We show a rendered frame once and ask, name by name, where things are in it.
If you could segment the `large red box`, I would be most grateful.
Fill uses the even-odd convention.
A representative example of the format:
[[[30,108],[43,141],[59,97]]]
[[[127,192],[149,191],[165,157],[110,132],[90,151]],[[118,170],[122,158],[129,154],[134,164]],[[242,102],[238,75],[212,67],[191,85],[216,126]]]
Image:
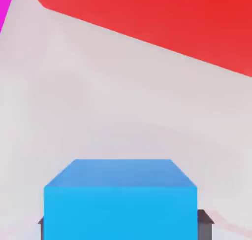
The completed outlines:
[[[45,8],[252,77],[252,0],[38,0]]]

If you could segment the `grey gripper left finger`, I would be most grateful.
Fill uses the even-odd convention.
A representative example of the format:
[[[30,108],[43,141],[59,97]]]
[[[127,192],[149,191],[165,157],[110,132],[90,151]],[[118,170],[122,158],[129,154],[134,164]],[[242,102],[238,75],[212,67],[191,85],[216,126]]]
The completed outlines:
[[[44,223],[43,223],[43,217],[40,219],[40,221],[37,223],[40,226],[40,240],[44,240]]]

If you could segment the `small blue cube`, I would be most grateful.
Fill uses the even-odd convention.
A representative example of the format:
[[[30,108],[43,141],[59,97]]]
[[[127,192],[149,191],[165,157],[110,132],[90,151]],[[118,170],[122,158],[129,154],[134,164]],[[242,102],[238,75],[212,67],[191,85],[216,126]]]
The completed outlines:
[[[197,240],[197,187],[167,159],[77,159],[44,187],[44,240]]]

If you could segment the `large magenta box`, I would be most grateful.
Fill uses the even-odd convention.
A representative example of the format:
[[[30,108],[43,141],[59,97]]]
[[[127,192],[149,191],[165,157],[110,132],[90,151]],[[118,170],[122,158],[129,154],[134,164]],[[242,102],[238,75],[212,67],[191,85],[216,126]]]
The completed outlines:
[[[12,0],[0,0],[0,32]]]

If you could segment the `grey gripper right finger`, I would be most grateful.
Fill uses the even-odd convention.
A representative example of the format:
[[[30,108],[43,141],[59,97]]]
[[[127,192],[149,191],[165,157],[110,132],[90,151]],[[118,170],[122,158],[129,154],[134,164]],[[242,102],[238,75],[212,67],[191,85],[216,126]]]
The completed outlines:
[[[217,211],[199,209],[198,240],[252,240],[252,230],[230,223]]]

